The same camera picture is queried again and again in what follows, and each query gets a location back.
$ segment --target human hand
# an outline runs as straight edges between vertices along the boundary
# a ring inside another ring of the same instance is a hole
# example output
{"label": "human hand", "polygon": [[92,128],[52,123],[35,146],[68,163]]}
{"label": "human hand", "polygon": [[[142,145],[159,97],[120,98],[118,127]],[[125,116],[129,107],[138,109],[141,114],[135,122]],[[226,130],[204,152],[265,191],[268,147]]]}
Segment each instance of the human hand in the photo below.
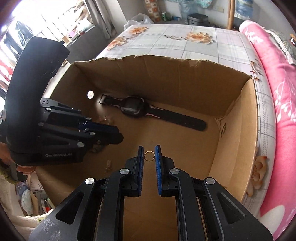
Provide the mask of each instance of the human hand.
{"label": "human hand", "polygon": [[[0,142],[0,158],[5,165],[10,164],[10,162],[14,162],[10,156],[7,145]],[[35,171],[36,166],[17,166],[17,171],[22,172],[24,175],[29,175]]]}

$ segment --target watch face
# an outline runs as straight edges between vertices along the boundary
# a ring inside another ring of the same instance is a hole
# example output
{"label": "watch face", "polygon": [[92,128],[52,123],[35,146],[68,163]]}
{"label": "watch face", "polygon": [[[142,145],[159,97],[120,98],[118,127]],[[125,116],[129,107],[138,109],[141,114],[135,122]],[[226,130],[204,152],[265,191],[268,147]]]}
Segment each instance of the watch face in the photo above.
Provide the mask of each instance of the watch face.
{"label": "watch face", "polygon": [[124,106],[121,108],[122,112],[128,115],[137,115],[144,107],[144,99],[139,97],[127,97]]}

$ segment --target cream fleece blanket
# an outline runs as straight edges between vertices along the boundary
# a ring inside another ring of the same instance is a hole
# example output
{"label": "cream fleece blanket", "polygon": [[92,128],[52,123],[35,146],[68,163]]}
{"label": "cream fleece blanket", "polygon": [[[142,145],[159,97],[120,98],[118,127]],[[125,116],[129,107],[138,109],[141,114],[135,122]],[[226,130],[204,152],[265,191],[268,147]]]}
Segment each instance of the cream fleece blanket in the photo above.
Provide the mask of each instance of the cream fleece blanket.
{"label": "cream fleece blanket", "polygon": [[28,240],[34,228],[37,227],[48,214],[35,217],[22,217],[13,215],[14,212],[11,200],[11,185],[12,184],[6,181],[5,177],[0,174],[0,202],[16,229],[26,240]]}

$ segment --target electrical outlet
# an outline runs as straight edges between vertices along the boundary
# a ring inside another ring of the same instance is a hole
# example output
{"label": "electrical outlet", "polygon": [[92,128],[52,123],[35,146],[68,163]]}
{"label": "electrical outlet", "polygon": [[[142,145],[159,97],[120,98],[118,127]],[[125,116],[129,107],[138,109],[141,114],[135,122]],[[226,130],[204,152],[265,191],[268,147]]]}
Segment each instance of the electrical outlet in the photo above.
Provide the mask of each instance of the electrical outlet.
{"label": "electrical outlet", "polygon": [[218,7],[218,12],[224,12],[224,8]]}

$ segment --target printed symbol on box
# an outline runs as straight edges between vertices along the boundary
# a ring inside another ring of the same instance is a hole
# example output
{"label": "printed symbol on box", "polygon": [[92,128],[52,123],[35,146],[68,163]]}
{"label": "printed symbol on box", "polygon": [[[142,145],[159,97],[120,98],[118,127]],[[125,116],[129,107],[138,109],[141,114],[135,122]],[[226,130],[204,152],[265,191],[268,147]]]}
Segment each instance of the printed symbol on box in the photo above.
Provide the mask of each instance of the printed symbol on box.
{"label": "printed symbol on box", "polygon": [[221,130],[221,137],[224,135],[225,131],[226,131],[226,123],[224,124],[224,126]]}

